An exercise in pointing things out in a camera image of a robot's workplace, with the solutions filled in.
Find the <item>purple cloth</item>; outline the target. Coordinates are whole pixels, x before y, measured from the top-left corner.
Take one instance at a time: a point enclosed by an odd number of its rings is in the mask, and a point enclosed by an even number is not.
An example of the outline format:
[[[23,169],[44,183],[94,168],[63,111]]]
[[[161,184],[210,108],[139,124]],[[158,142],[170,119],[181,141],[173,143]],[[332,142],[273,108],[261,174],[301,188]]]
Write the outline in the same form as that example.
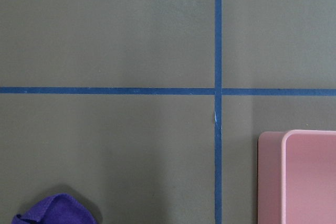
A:
[[[73,196],[62,193],[46,197],[24,214],[15,215],[12,223],[94,224],[96,220]]]

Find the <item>pink plastic bin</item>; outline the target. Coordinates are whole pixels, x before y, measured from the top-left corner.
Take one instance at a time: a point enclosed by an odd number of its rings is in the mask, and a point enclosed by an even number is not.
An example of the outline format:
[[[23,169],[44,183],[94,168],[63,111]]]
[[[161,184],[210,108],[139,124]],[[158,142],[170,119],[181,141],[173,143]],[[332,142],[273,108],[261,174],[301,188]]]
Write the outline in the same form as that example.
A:
[[[335,132],[263,132],[258,223],[335,223]]]

